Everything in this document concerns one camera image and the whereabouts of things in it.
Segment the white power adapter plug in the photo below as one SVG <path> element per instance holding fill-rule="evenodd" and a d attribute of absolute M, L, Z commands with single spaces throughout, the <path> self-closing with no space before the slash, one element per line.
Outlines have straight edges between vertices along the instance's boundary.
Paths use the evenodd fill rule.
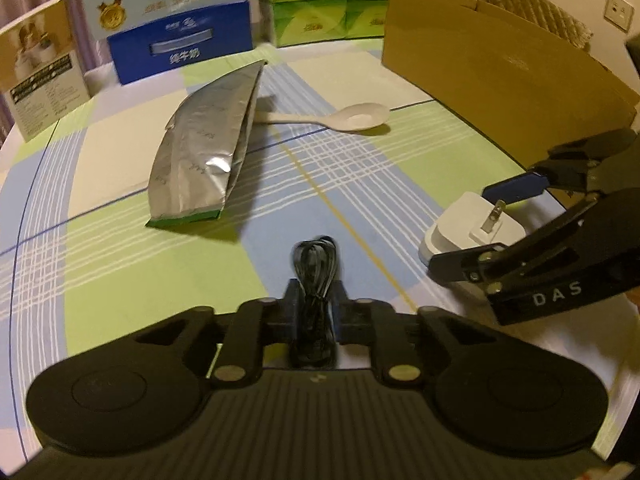
<path fill-rule="evenodd" d="M 503 200 L 493 205 L 476 193 L 465 192 L 425 232 L 420 260 L 427 266 L 431 258 L 444 252 L 490 244 L 513 245 L 525 237 L 526 231 L 505 209 Z"/>

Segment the silver foil pouch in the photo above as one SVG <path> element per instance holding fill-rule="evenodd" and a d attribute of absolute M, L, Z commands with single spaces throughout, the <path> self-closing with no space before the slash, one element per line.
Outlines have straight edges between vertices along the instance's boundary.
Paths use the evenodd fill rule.
<path fill-rule="evenodd" d="M 244 164 L 266 63 L 219 77 L 172 114 L 152 165 L 149 228 L 217 219 Z"/>

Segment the white plastic spoon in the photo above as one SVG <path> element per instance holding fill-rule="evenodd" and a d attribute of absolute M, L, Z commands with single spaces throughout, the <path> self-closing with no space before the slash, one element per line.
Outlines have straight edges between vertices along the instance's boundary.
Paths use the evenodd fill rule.
<path fill-rule="evenodd" d="M 324 116 L 256 112 L 254 122 L 264 125 L 309 124 L 339 132 L 358 132 L 381 127 L 388 118 L 390 109 L 387 106 L 380 103 L 360 103 Z"/>

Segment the brown cardboard box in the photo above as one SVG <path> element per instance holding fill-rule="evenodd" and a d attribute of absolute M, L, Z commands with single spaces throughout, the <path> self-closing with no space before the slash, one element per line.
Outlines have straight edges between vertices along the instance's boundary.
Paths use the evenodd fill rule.
<path fill-rule="evenodd" d="M 382 63 L 524 167 L 631 126 L 639 103 L 585 51 L 480 0 L 388 0 Z"/>

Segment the checkered tablecloth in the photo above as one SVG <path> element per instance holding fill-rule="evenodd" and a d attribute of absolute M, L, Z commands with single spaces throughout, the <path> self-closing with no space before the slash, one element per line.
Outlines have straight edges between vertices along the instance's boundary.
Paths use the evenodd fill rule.
<path fill-rule="evenodd" d="M 423 234 L 465 192 L 518 165 L 381 64 L 378 40 L 335 41 L 215 58 L 121 86 L 103 67 L 93 99 L 1 150 L 1 467 L 39 444 L 24 397 L 48 366 L 194 306 L 231 312 L 282 294 L 301 240 L 336 240 L 350 296 L 411 312 L 434 304 L 491 323 L 482 297 L 432 282 Z M 324 115 L 379 102 L 376 133 L 256 127 L 221 217 L 148 227 L 149 173 L 166 122 L 209 81 L 264 61 L 259 104 Z"/>

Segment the quilted beige chair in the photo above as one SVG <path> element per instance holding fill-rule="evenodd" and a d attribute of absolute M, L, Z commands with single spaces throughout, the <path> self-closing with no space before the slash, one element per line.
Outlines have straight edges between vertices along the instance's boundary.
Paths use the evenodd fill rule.
<path fill-rule="evenodd" d="M 550 0 L 482 0 L 538 25 L 585 52 L 590 51 L 593 31 Z"/>

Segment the dark blue milk carton box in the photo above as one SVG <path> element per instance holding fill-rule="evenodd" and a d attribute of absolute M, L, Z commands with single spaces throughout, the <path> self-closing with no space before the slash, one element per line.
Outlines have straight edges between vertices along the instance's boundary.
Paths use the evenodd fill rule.
<path fill-rule="evenodd" d="M 107 38 L 121 84 L 253 49 L 247 1 L 204 6 Z"/>

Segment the white beige product box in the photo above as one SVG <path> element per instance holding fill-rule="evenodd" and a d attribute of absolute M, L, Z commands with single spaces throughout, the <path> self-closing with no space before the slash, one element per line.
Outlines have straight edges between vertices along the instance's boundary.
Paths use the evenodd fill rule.
<path fill-rule="evenodd" d="M 65 0 L 1 29 L 1 95 L 25 141 L 90 99 Z"/>

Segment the white wall data socket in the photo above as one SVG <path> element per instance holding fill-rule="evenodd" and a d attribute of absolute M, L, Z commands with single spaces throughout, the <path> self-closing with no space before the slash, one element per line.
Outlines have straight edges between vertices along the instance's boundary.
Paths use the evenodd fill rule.
<path fill-rule="evenodd" d="M 603 17 L 623 32 L 629 32 L 634 6 L 626 0 L 606 0 Z"/>

